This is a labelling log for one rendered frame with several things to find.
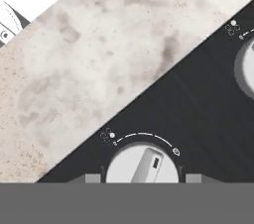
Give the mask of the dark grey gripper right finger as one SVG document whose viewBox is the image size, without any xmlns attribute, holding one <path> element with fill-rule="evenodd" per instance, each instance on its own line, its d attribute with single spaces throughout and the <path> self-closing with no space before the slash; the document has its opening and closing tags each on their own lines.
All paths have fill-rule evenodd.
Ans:
<svg viewBox="0 0 254 224">
<path fill-rule="evenodd" d="M 180 182 L 183 183 L 218 183 L 218 180 L 202 173 L 191 173 L 185 171 L 182 166 L 178 167 Z"/>
</svg>

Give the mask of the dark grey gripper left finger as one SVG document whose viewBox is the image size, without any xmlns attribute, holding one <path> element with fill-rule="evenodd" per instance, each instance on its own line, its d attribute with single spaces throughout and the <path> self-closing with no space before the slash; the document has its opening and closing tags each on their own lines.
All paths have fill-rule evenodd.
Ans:
<svg viewBox="0 0 254 224">
<path fill-rule="evenodd" d="M 72 178 L 72 183 L 104 183 L 105 182 L 106 169 L 105 166 L 101 166 L 99 170 L 94 172 L 86 172 L 76 178 Z"/>
</svg>

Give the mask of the white hob knob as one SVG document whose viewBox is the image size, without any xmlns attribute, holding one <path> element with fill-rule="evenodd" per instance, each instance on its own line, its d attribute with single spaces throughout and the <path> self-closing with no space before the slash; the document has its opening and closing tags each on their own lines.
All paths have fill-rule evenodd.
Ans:
<svg viewBox="0 0 254 224">
<path fill-rule="evenodd" d="M 254 101 L 254 38 L 237 53 L 234 76 L 239 88 Z"/>
<path fill-rule="evenodd" d="M 176 165 L 162 149 L 149 144 L 132 144 L 111 159 L 107 183 L 178 183 Z"/>
</svg>

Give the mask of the black hob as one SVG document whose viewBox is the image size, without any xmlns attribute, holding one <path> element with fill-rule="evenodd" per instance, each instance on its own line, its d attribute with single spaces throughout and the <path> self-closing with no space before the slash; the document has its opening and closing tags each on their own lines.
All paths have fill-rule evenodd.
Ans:
<svg viewBox="0 0 254 224">
<path fill-rule="evenodd" d="M 44 182 L 70 182 L 108 170 L 124 147 L 149 144 L 179 166 L 220 182 L 254 182 L 254 101 L 238 86 L 234 63 L 254 38 L 254 0 L 138 95 L 59 164 Z"/>
</svg>

